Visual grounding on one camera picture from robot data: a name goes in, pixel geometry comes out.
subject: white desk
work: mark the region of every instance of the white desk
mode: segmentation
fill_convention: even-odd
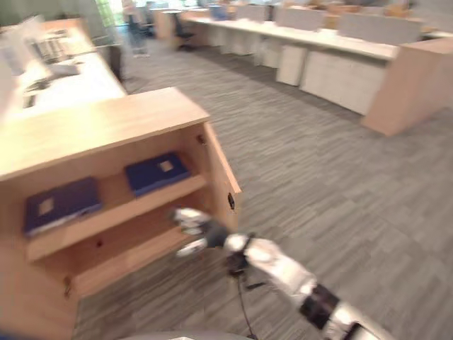
[[[379,60],[392,60],[398,53],[399,47],[376,44],[364,40],[342,37],[335,30],[323,29],[319,32],[310,32],[276,26],[273,22],[255,23],[252,21],[213,21],[211,18],[189,18],[189,22],[211,27],[240,30],[255,33],[268,38],[277,38],[291,43],[302,43],[338,51],[354,53]]]
[[[299,86],[361,115],[368,112],[381,87],[386,63],[399,51],[397,46],[347,38],[329,29],[311,32],[247,20],[188,21],[205,27],[210,45],[220,46],[221,52],[253,55],[255,64],[277,68],[276,81]]]
[[[77,28],[69,28],[68,32],[68,43],[76,43],[74,47],[78,53],[83,53],[75,57],[77,62],[81,62],[78,64],[80,74],[55,79],[47,89],[29,93],[35,95],[35,105],[29,108],[23,108],[23,98],[26,96],[23,94],[24,87],[26,87],[24,84],[27,82],[25,79],[19,78],[19,85],[4,114],[4,123],[76,104],[92,103],[127,95],[102,57],[98,53],[92,52],[96,49],[91,41]]]

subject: wooden desk panel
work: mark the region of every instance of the wooden desk panel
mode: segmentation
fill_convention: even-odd
[[[453,38],[402,45],[362,124],[395,135],[450,104]]]
[[[0,132],[0,179],[205,122],[208,117],[178,89],[167,88],[11,122]]]

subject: cabinet shelf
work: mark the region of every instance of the cabinet shelf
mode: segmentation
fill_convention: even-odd
[[[27,244],[29,261],[37,261],[57,251],[124,223],[136,216],[194,193],[206,185],[201,175],[135,198],[124,174],[98,182],[103,209],[33,237]]]

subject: desk drawer unit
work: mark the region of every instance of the desk drawer unit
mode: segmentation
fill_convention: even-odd
[[[259,51],[260,36],[255,33],[233,30],[230,32],[229,52],[235,55],[254,55]]]
[[[303,47],[284,45],[280,55],[280,64],[277,70],[277,81],[293,86],[300,82],[300,75],[304,67],[306,49]]]
[[[331,52],[310,52],[300,89],[365,115],[382,84],[385,64]]]
[[[223,46],[227,42],[227,30],[225,28],[207,26],[208,29],[208,43],[210,46],[218,47]]]
[[[282,43],[278,39],[266,38],[261,50],[261,64],[266,67],[278,68]]]

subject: wooden counter end panel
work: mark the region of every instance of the wooden counter end panel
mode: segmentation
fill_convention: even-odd
[[[401,47],[362,124],[396,135],[449,104],[453,92],[453,39]]]

